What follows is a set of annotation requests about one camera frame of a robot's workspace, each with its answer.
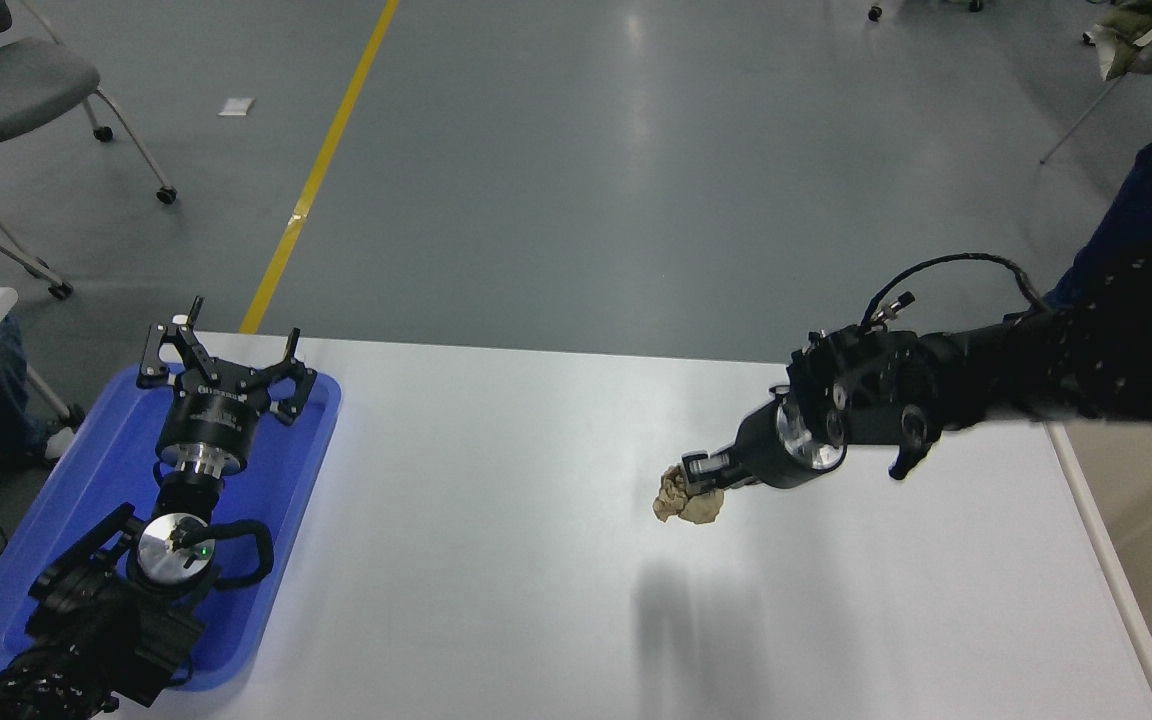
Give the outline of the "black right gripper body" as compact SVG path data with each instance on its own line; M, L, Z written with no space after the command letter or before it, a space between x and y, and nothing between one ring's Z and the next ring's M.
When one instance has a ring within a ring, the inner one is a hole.
M733 457L772 488L796 488L829 471L829 446L814 439L799 407L787 397L773 397L741 420Z

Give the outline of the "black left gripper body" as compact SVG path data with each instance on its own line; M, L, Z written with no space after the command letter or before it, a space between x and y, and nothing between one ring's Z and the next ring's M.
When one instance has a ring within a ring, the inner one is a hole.
M161 462L177 464L189 448L205 446L223 471L243 471L252 452L262 414L270 410L266 389L230 392L195 384L172 391L172 404L156 442Z

